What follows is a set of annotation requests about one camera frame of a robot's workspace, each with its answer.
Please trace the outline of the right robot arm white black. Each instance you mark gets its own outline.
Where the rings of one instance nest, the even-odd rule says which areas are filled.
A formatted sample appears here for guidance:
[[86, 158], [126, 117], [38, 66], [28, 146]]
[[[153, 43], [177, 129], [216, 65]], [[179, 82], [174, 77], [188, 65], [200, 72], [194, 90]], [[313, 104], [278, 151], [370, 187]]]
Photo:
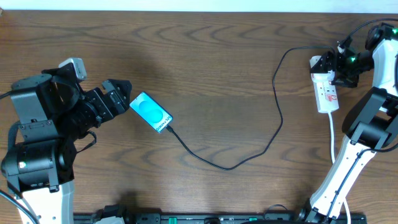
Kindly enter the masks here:
[[354, 105], [342, 124], [341, 149], [325, 180], [307, 200], [296, 220], [337, 223], [341, 207], [363, 167], [377, 154], [397, 149], [397, 27], [376, 19], [364, 52], [351, 48], [352, 36], [338, 42], [337, 52], [310, 59], [317, 98], [335, 104], [337, 86], [355, 88], [360, 74], [373, 72], [371, 89]]

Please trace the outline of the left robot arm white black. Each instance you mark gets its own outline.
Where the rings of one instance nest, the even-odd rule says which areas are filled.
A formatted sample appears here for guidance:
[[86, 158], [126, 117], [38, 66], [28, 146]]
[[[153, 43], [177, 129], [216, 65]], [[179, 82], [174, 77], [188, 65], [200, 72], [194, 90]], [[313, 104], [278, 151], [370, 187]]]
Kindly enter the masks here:
[[1, 162], [7, 181], [1, 195], [23, 223], [73, 222], [75, 142], [128, 109], [129, 81], [108, 79], [85, 91], [86, 78], [82, 60], [70, 58], [13, 83], [7, 93], [19, 119]]

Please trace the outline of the Samsung Galaxy smartphone teal screen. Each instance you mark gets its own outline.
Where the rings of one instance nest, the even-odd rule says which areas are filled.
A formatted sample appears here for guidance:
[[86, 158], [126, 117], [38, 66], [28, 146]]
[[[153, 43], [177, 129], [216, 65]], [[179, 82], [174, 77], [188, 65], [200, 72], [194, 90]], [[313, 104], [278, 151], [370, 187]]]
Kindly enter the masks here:
[[133, 99], [129, 106], [158, 133], [173, 121], [173, 116], [144, 91]]

